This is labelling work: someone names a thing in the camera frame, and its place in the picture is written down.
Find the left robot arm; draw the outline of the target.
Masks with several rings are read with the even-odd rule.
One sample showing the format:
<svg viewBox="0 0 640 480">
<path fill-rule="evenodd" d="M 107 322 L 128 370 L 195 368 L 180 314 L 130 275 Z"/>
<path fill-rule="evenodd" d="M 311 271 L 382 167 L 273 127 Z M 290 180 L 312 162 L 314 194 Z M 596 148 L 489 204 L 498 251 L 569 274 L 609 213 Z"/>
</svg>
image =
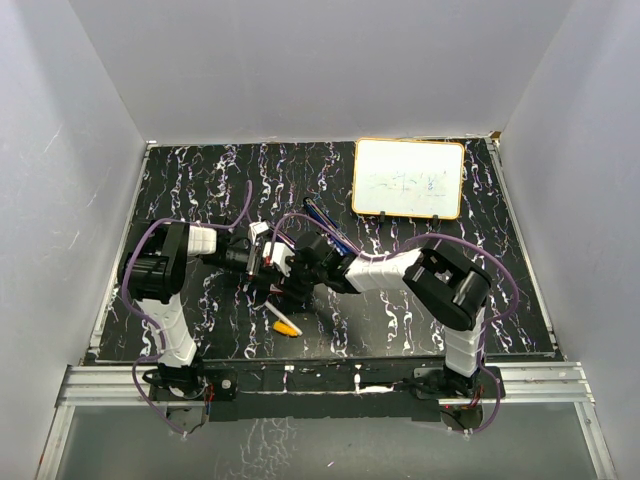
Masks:
<svg viewBox="0 0 640 480">
<path fill-rule="evenodd" d="M 187 264 L 195 258 L 225 271 L 243 272 L 251 247 L 247 231 L 227 225 L 219 230 L 163 219 L 137 223 L 130 231 L 117 274 L 121 298 L 132 313 L 150 323 L 157 362 L 177 368 L 171 385 L 186 399 L 200 396 L 207 383 L 204 371 L 193 366 L 197 346 L 183 313 Z"/>
</svg>

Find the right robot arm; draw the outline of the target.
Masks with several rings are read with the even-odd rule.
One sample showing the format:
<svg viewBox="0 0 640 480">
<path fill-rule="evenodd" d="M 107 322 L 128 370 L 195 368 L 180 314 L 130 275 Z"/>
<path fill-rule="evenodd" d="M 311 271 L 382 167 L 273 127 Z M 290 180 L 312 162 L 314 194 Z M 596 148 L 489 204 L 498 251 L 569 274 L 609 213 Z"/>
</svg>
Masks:
<svg viewBox="0 0 640 480">
<path fill-rule="evenodd" d="M 445 330 L 447 388 L 466 397 L 482 382 L 484 311 L 490 275 L 458 250 L 478 251 L 460 238 L 428 233 L 388 254 L 341 252 L 317 232 L 304 234 L 279 261 L 286 280 L 303 292 L 323 284 L 337 293 L 411 292 Z"/>
</svg>

